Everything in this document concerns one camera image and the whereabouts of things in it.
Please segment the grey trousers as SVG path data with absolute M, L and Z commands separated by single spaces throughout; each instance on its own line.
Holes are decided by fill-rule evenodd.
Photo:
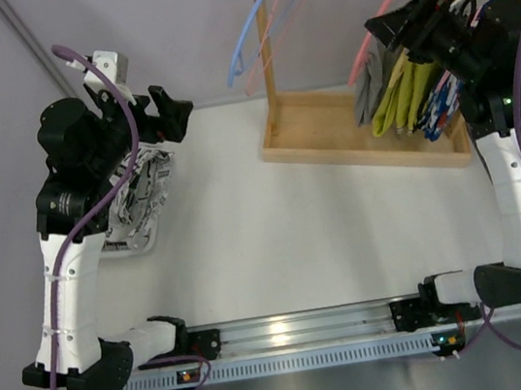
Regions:
M 371 37 L 363 64 L 355 81 L 354 121 L 358 126 L 369 125 L 387 90 L 391 73 L 399 54 L 389 51 L 379 40 Z

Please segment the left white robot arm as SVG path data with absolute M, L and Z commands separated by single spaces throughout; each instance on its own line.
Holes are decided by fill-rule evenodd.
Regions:
M 109 207 L 129 180 L 128 163 L 144 144 L 181 143 L 194 109 L 159 85 L 148 92 L 122 100 L 93 93 L 99 114 L 66 97 L 40 116 L 37 140 L 49 172 L 35 204 L 45 311 L 39 352 L 21 376 L 27 386 L 121 390 L 135 368 L 181 345 L 185 325 L 170 316 L 114 341 L 99 337 L 95 319 Z

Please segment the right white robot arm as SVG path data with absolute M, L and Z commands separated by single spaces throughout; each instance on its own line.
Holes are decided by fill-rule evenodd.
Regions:
M 460 113 L 497 197 L 503 254 L 499 263 L 428 276 L 420 293 L 441 305 L 521 304 L 521 0 L 490 0 L 472 23 L 474 0 L 410 0 L 369 18 L 365 28 L 415 63 L 439 64 L 457 78 Z

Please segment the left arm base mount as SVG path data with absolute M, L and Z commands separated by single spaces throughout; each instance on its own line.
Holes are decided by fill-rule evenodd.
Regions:
M 202 329 L 182 333 L 177 338 L 180 355 L 199 355 L 208 360 L 215 360 L 221 351 L 219 329 Z

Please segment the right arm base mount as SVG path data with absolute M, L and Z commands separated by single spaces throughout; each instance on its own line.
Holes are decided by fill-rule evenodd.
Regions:
M 389 309 L 398 333 L 457 322 L 454 310 L 419 297 L 391 302 Z

